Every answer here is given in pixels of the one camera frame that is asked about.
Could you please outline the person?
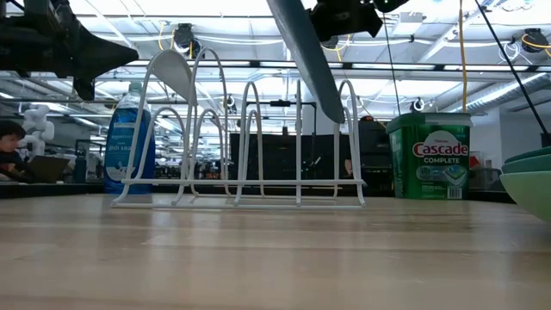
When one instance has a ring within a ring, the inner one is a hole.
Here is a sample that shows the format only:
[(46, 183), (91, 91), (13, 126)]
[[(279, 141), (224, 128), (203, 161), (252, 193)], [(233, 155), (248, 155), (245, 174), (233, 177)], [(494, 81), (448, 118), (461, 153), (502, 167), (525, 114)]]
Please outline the person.
[(14, 121), (0, 121), (0, 180), (32, 183), (34, 173), (17, 152), (19, 141), (26, 135)]

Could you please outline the dark laptop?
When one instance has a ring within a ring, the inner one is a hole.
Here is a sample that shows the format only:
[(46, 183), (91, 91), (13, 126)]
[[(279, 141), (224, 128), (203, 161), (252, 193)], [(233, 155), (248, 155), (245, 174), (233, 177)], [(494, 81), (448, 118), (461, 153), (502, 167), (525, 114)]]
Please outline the dark laptop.
[(69, 159), (48, 156), (36, 156), (29, 165), (34, 180), (40, 183), (56, 183), (63, 176), (63, 171)]

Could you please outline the black equipment cabinet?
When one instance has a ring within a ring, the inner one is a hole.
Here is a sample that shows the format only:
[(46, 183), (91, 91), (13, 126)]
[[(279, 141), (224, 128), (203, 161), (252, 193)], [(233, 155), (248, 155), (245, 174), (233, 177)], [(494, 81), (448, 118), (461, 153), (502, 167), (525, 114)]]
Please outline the black equipment cabinet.
[(384, 126), (372, 116), (358, 122), (362, 180), (367, 184), (366, 195), (392, 192), (393, 172), (389, 136)]

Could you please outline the dark tumbler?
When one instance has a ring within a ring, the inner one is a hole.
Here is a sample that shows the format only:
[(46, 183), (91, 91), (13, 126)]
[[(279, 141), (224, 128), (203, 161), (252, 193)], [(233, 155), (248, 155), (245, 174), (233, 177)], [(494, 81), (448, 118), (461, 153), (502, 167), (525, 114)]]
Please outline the dark tumbler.
[(86, 183), (87, 179), (87, 159), (86, 157), (78, 156), (75, 159), (75, 166), (73, 170), (74, 183)]

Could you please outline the silver ventilation duct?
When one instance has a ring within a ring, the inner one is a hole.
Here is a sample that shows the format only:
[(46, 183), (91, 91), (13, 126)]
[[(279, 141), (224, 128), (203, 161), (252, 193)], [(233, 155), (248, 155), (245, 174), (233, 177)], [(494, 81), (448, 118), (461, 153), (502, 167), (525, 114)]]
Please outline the silver ventilation duct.
[[(524, 90), (530, 94), (551, 86), (551, 73), (539, 73), (521, 80)], [(467, 99), (466, 111), (478, 113), (524, 97), (521, 86), (513, 81), (487, 87)]]

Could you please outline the blue round plate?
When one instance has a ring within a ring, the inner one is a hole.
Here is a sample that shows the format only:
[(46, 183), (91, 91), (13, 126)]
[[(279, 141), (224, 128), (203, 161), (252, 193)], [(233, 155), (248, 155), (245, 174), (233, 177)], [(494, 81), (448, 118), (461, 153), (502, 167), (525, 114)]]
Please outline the blue round plate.
[(325, 116), (335, 123), (343, 124), (344, 108), (337, 86), (302, 1), (266, 1), (307, 88)]

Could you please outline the teal round plate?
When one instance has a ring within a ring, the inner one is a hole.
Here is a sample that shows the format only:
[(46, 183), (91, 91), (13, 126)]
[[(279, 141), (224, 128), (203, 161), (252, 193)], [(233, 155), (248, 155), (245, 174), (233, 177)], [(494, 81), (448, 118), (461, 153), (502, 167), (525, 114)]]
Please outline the teal round plate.
[(551, 154), (510, 158), (502, 171), (500, 181), (511, 199), (551, 223)]

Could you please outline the blue dish soap bottle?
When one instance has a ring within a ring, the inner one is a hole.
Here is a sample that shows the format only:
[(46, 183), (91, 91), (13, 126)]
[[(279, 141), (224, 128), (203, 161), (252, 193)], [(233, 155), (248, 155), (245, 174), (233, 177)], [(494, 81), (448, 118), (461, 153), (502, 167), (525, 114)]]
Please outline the blue dish soap bottle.
[[(142, 93), (140, 82), (131, 82), (128, 92), (115, 106), (111, 117), (104, 157), (104, 192), (106, 194), (120, 194), (124, 188), (121, 182), (126, 177), (128, 159), (131, 151), (134, 133), (134, 123), (138, 120), (139, 101)], [(151, 111), (147, 102), (141, 116), (139, 127), (138, 146), (134, 153), (131, 177), (136, 176), (137, 165), (145, 158), (142, 177), (155, 176), (155, 135), (152, 131), (150, 139), (146, 139), (147, 129), (151, 121)]]

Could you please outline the dark green round plate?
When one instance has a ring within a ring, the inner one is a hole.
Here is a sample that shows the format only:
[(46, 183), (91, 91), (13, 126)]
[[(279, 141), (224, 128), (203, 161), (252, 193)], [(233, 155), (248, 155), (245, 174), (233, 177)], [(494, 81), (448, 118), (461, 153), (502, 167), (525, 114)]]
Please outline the dark green round plate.
[(506, 159), (505, 163), (508, 164), (513, 161), (517, 161), (525, 158), (533, 158), (533, 157), (548, 155), (548, 154), (551, 154), (551, 146), (513, 156), (511, 158)]

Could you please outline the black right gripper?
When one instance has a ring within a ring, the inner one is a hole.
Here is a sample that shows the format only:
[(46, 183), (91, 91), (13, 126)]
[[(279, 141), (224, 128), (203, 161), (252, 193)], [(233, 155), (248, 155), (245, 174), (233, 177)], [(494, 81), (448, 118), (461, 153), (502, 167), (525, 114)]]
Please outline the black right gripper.
[(309, 9), (310, 19), (320, 42), (328, 41), (334, 34), (367, 32), (375, 37), (382, 28), (382, 19), (371, 2), (340, 2), (333, 21), (334, 9), (333, 2), (317, 2)]

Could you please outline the clear dish rack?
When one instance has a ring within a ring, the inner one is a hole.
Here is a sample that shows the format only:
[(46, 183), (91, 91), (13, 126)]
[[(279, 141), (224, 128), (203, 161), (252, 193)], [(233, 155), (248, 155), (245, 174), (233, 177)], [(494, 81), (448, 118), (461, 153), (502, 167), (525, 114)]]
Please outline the clear dish rack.
[[(333, 187), (333, 196), (338, 196), (338, 187), (340, 185), (353, 184), (356, 186), (357, 198), (359, 206), (364, 208), (366, 202), (362, 193), (362, 187), (365, 182), (361, 179), (360, 172), (360, 149), (359, 149), (359, 127), (358, 127), (358, 114), (356, 93), (349, 80), (344, 80), (340, 86), (348, 87), (351, 94), (352, 109), (347, 109), (341, 101), (337, 102), (337, 106), (344, 113), (344, 119), (348, 124), (349, 132), (349, 145), (350, 155), (352, 159), (352, 175), (351, 180), (344, 180), (339, 176), (339, 143), (340, 143), (340, 124), (336, 122), (333, 128), (334, 139), (334, 155), (333, 155), (333, 168), (334, 178), (321, 179), (321, 180), (304, 180), (301, 178), (301, 130), (302, 119), (301, 109), (302, 101), (298, 99), (296, 102), (296, 141), (295, 141), (295, 178), (290, 180), (267, 180), (263, 176), (263, 136), (262, 136), (262, 119), (260, 110), (260, 101), (257, 87), (253, 82), (249, 82), (245, 86), (243, 98), (248, 97), (248, 91), (253, 90), (256, 100), (256, 108), (251, 111), (247, 111), (245, 108), (241, 110), (241, 129), (239, 134), (239, 157), (238, 157), (238, 176), (235, 180), (228, 178), (227, 168), (227, 156), (229, 149), (227, 144), (229, 143), (229, 130), (228, 130), (228, 107), (227, 107), (227, 90), (223, 90), (223, 107), (224, 114), (219, 116), (213, 109), (208, 108), (201, 114), (197, 113), (197, 98), (195, 80), (196, 74), (201, 60), (195, 59), (192, 66), (188, 64), (185, 57), (176, 50), (166, 49), (157, 53), (148, 63), (146, 67), (144, 84), (148, 84), (150, 76), (155, 75), (162, 82), (168, 84), (172, 89), (178, 90), (181, 86), (184, 88), (184, 92), (181, 94), (188, 102), (189, 111), (187, 114), (187, 120), (182, 121), (182, 117), (171, 107), (161, 108), (151, 118), (150, 124), (146, 132), (146, 138), (150, 139), (152, 135), (152, 129), (154, 122), (158, 117), (158, 114), (167, 110), (170, 111), (176, 119), (179, 121), (180, 128), (182, 130), (184, 139), (184, 151), (182, 154), (181, 176), (178, 179), (145, 179), (142, 177), (143, 169), (145, 166), (145, 159), (142, 158), (138, 164), (138, 170), (136, 175), (133, 176), (131, 171), (128, 171), (126, 177), (121, 180), (124, 184), (124, 188), (121, 194), (112, 201), (114, 208), (146, 208), (154, 209), (154, 204), (140, 204), (140, 203), (125, 203), (124, 200), (129, 194), (129, 190), (133, 185), (159, 185), (159, 184), (175, 184), (178, 186), (176, 197), (170, 202), (170, 204), (164, 204), (164, 208), (176, 208), (181, 209), (179, 204), (183, 197), (184, 190), (189, 187), (194, 189), (196, 184), (203, 185), (221, 185), (224, 187), (226, 195), (233, 199), (231, 208), (239, 208), (240, 202), (243, 196), (243, 187), (246, 185), (258, 186), (260, 190), (260, 197), (266, 199), (267, 196), (264, 193), (267, 185), (288, 185), (295, 187), (294, 205), (299, 208), (302, 205), (302, 188), (305, 186), (331, 186)], [(195, 173), (195, 160), (198, 148), (198, 138), (201, 133), (201, 125), (206, 115), (213, 117), (213, 123), (219, 130), (220, 138), (220, 156), (222, 160), (222, 172), (219, 180), (196, 180)], [(251, 135), (251, 124), (257, 124), (257, 155), (258, 155), (258, 179), (249, 180), (246, 178), (248, 170), (248, 153), (249, 142)]]

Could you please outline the green Cascade detergent tub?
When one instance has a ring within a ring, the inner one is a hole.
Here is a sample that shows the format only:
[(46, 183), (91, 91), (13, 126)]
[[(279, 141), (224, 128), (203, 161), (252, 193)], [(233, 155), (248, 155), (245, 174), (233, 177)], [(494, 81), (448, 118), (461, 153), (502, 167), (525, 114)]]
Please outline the green Cascade detergent tub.
[(410, 113), (387, 124), (395, 196), (464, 200), (468, 193), (471, 115)]

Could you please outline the black overhead stand bar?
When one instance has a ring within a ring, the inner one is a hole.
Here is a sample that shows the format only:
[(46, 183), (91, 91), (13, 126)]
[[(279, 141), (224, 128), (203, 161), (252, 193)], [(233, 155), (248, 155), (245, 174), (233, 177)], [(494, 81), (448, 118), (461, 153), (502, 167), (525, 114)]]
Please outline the black overhead stand bar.
[(272, 100), (242, 102), (241, 109), (248, 115), (255, 111), (260, 120), (253, 122), (262, 127), (262, 133), (274, 135), (314, 135), (317, 133), (318, 107), (315, 102)]

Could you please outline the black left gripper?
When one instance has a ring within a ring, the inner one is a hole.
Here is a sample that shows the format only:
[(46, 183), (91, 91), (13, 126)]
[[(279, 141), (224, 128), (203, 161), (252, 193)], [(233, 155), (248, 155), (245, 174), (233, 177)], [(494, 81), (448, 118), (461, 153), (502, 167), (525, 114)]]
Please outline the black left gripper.
[(78, 96), (93, 101), (94, 78), (138, 58), (135, 49), (80, 26), (69, 0), (0, 0), (0, 71), (23, 78), (33, 71), (72, 77)]

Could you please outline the black monitor bank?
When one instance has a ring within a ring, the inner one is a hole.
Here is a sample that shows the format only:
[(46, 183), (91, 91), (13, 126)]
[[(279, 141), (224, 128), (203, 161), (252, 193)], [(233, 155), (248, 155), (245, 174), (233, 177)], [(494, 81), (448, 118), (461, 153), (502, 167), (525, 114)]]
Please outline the black monitor bank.
[[(301, 138), (301, 177), (303, 179), (332, 179), (338, 168), (341, 179), (352, 178), (350, 171), (350, 140), (339, 136), (339, 160), (334, 161), (333, 135), (306, 135)], [(258, 179), (263, 170), (266, 179), (294, 179), (296, 176), (296, 137), (294, 135), (265, 134), (263, 136), (263, 163), (258, 163), (257, 135), (250, 135), (246, 177)]]

